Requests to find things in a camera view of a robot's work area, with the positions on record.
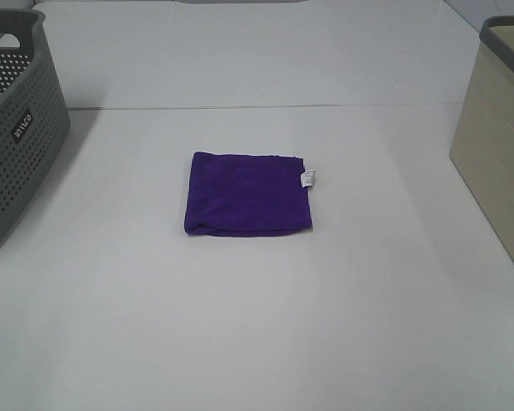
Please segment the purple towel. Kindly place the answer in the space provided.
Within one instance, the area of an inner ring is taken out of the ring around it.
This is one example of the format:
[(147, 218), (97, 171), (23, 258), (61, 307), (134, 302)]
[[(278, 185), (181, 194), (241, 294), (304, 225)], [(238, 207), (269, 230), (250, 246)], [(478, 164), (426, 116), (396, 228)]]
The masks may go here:
[(261, 237), (313, 228), (302, 158), (195, 152), (184, 230), (189, 235)]

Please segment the beige bin with grey rim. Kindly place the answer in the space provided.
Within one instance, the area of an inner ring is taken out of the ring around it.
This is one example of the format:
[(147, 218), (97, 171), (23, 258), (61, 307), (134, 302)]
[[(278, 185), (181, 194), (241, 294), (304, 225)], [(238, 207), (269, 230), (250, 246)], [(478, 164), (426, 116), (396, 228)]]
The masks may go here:
[(450, 159), (514, 264), (514, 15), (479, 40)]

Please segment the grey perforated plastic basket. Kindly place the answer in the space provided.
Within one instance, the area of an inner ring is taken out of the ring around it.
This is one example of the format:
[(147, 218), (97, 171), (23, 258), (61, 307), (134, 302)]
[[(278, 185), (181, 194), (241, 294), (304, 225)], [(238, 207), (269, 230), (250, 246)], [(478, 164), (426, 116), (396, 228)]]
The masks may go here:
[(0, 9), (0, 245), (60, 152), (70, 119), (45, 35), (45, 15)]

